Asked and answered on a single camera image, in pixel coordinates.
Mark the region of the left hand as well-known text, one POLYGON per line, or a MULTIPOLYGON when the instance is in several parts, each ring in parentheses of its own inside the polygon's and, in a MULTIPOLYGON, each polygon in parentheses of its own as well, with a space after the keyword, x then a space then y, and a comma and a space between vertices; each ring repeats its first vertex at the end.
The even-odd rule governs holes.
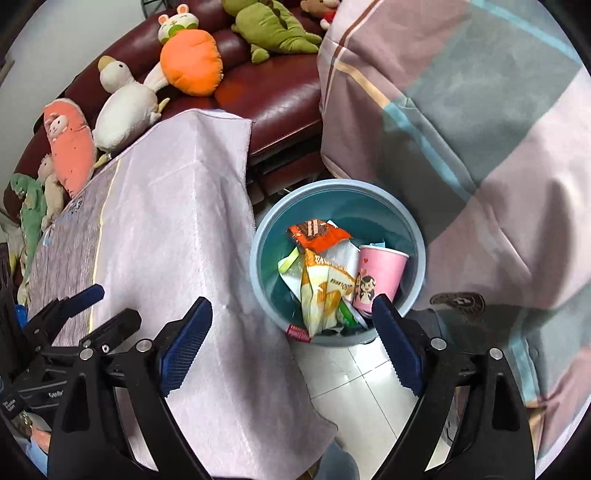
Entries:
POLYGON ((29 436, 44 454, 49 453, 51 443, 51 428, 39 415, 23 411, 18 416, 25 434, 29 436))

